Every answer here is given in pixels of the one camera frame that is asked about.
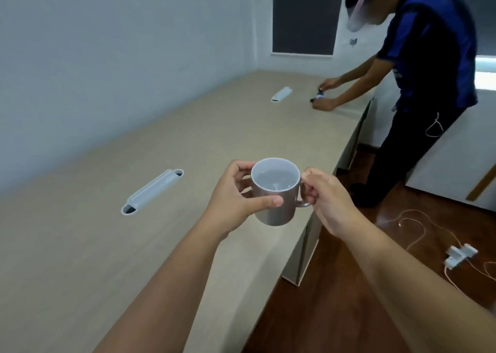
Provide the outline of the white cabinet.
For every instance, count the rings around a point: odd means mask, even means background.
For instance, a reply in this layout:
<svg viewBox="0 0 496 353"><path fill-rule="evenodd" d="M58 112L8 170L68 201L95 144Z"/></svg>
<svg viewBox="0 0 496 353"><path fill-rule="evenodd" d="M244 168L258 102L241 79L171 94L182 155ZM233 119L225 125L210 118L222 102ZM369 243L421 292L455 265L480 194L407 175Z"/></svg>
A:
<svg viewBox="0 0 496 353"><path fill-rule="evenodd" d="M409 175L406 185L496 212L496 179L475 201L467 199L496 165L496 106L479 102L442 135Z"/></svg>

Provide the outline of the clear water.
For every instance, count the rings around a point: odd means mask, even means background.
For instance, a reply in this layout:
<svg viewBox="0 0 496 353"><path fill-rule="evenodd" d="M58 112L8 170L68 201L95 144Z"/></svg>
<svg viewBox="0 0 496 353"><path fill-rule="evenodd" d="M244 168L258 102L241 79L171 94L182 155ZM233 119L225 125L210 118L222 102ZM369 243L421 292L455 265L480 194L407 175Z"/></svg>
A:
<svg viewBox="0 0 496 353"><path fill-rule="evenodd" d="M258 187L271 192L292 189L300 180L298 173L284 169L271 169L253 176Z"/></svg>

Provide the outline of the person's right hand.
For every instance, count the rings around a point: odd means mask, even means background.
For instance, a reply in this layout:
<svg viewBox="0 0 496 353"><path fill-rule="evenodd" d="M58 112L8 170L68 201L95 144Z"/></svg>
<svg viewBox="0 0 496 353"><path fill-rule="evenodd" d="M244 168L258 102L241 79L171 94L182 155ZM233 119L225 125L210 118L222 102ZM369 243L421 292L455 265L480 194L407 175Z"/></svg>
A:
<svg viewBox="0 0 496 353"><path fill-rule="evenodd" d="M328 183L304 183L301 196L311 203L315 214L325 228L335 237L347 238L371 226L370 221L358 210L338 178L330 175Z"/></svg>

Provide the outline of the person's right forearm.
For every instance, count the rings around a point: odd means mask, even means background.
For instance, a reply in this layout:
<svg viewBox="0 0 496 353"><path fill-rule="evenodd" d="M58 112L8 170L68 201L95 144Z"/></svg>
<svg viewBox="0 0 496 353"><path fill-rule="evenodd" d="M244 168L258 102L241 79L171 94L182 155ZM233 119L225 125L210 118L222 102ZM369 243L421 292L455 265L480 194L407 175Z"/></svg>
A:
<svg viewBox="0 0 496 353"><path fill-rule="evenodd" d="M413 353L496 353L496 318L360 213L334 231Z"/></svg>

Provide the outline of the dark window blind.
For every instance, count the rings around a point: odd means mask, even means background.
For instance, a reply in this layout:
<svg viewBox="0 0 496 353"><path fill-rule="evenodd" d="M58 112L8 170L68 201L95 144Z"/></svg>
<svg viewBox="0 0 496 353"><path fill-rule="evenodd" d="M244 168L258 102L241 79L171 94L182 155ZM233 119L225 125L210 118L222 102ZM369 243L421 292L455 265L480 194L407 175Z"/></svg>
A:
<svg viewBox="0 0 496 353"><path fill-rule="evenodd" d="M272 0L272 52L331 56L342 0Z"/></svg>

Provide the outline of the white power strip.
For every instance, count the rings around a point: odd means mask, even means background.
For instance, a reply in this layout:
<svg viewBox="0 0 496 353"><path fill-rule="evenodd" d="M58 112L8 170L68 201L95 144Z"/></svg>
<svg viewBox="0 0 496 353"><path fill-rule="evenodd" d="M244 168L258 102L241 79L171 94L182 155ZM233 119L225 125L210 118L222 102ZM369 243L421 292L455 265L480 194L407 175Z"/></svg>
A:
<svg viewBox="0 0 496 353"><path fill-rule="evenodd" d="M446 251L447 258L444 260L444 268L452 270L460 265L463 261L474 257L478 254L478 250L470 244L464 244L457 248L455 246L449 247Z"/></svg>

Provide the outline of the person's left hand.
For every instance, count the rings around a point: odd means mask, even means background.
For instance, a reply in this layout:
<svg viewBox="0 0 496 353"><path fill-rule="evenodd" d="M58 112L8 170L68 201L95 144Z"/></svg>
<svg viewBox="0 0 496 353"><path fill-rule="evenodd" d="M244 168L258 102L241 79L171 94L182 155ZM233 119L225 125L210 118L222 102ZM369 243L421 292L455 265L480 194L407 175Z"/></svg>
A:
<svg viewBox="0 0 496 353"><path fill-rule="evenodd" d="M253 192L251 195L241 195L237 189L237 180L251 175L255 164L233 160L220 176L207 208L197 223L207 238L220 242L253 215L248 214L248 199L256 196Z"/></svg>

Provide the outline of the person's left forearm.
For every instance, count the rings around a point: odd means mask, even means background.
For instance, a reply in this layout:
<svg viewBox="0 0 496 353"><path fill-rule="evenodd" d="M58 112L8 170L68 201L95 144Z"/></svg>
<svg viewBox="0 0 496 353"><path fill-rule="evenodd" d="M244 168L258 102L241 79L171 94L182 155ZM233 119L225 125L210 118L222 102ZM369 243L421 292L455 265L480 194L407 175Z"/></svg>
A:
<svg viewBox="0 0 496 353"><path fill-rule="evenodd" d="M201 218L93 353L183 353L216 251L238 226Z"/></svg>

